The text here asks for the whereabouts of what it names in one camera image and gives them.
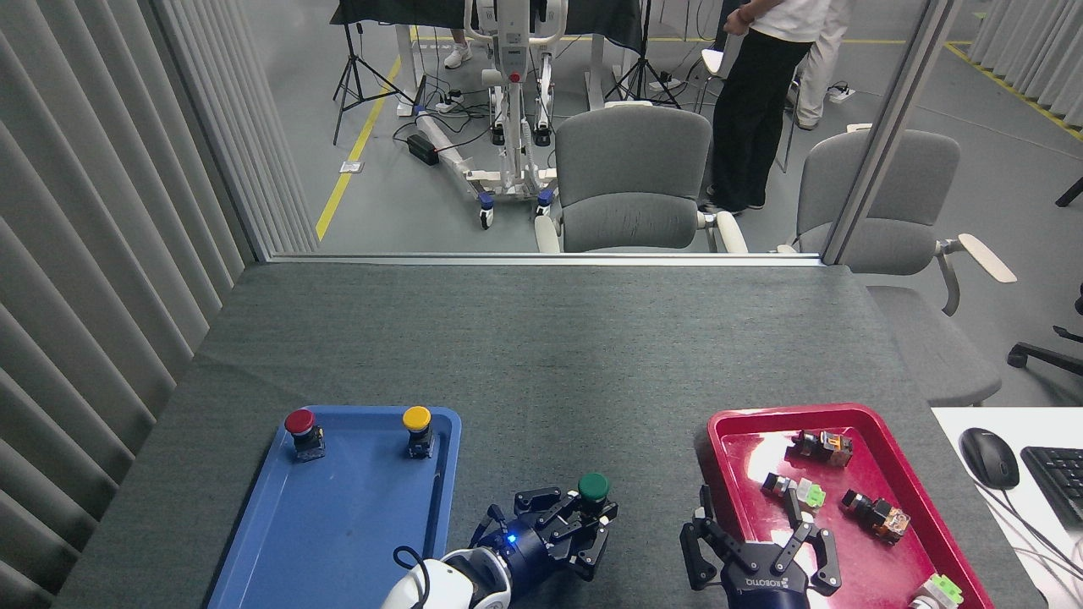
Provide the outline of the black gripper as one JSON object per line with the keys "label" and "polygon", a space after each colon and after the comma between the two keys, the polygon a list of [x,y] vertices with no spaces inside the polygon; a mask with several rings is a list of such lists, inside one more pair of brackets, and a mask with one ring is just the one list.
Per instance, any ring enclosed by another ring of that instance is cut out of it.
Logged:
{"label": "black gripper", "polygon": [[583,511],[584,506],[576,489],[542,488],[516,495],[514,520],[487,514],[499,528],[487,533],[487,547],[507,563],[512,593],[534,589],[560,567],[593,580],[618,506]]}
{"label": "black gripper", "polygon": [[[800,509],[797,491],[785,491],[783,509],[793,534],[785,547],[744,547],[715,519],[709,485],[699,490],[700,508],[681,527],[679,540],[691,589],[705,589],[720,574],[728,608],[808,608],[808,586],[815,592],[837,592],[841,574],[835,535],[817,527],[810,515]],[[716,568],[701,555],[705,542],[723,560]],[[815,573],[807,575],[800,563],[793,562],[805,543],[815,552]]]}

